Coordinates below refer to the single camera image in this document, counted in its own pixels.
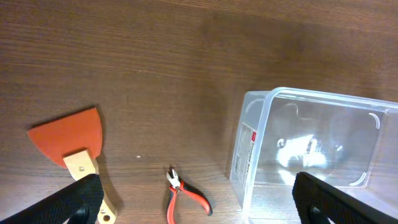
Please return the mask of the orange scraper wooden handle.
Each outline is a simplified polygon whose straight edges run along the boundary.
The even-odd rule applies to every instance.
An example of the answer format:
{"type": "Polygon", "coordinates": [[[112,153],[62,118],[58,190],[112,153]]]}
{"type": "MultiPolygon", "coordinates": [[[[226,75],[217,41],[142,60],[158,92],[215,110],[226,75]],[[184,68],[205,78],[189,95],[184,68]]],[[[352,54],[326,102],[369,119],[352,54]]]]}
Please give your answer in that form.
{"type": "Polygon", "coordinates": [[[99,174],[96,158],[103,147],[103,127],[96,107],[38,124],[27,132],[37,149],[75,180],[99,174]]]}

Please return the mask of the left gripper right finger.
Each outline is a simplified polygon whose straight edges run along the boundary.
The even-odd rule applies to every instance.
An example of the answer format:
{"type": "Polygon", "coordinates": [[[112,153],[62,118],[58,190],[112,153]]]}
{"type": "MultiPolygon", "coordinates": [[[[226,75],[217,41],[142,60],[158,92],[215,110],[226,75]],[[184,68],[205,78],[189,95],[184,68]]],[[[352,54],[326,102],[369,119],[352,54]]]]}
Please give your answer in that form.
{"type": "Polygon", "coordinates": [[[292,196],[304,224],[312,223],[397,223],[397,219],[307,172],[296,175],[292,196]]]}

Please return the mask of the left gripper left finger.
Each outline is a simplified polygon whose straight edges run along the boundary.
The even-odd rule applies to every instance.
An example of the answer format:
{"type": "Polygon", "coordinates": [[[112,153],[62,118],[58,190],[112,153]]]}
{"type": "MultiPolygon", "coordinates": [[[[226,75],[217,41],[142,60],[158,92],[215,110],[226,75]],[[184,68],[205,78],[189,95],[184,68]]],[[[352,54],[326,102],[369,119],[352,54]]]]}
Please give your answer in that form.
{"type": "Polygon", "coordinates": [[[103,199],[100,176],[89,174],[1,223],[94,224],[103,199]]]}

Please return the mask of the clear plastic container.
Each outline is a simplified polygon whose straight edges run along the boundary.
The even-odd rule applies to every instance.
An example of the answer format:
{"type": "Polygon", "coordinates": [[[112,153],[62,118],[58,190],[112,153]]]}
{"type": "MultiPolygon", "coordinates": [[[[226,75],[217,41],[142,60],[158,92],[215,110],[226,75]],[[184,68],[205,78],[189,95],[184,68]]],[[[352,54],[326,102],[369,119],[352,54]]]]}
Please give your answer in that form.
{"type": "Polygon", "coordinates": [[[245,94],[230,181],[244,223],[298,223],[308,172],[397,216],[397,103],[279,87],[245,94]]]}

